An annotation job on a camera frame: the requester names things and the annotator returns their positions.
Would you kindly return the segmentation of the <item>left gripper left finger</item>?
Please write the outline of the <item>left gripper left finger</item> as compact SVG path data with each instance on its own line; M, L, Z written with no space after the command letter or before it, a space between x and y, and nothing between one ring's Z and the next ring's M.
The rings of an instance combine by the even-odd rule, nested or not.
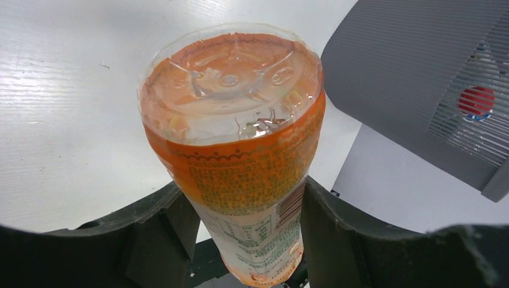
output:
M1 227L1 286L184 287L199 223L170 183L74 230Z

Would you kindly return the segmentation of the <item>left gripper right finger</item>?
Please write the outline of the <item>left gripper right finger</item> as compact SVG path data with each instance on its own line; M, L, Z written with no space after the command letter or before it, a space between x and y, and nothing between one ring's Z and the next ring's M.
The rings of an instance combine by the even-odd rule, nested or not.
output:
M508 227L417 233L379 220L307 178L301 231L312 287L507 287Z

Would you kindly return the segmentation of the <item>orange drink bottle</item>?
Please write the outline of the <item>orange drink bottle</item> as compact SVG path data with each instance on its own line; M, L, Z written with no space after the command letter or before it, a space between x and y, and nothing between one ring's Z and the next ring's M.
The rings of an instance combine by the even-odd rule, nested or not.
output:
M151 148L229 272L251 287L288 280L327 102L318 55L267 24L201 29L155 54L138 101Z

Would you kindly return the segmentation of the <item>red cap red label bottle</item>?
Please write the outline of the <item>red cap red label bottle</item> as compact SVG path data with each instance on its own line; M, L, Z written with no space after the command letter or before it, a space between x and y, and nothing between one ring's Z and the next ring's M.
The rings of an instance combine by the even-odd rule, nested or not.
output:
M467 122L488 119L495 103L495 92L489 88L474 86L466 88L457 100L457 107Z

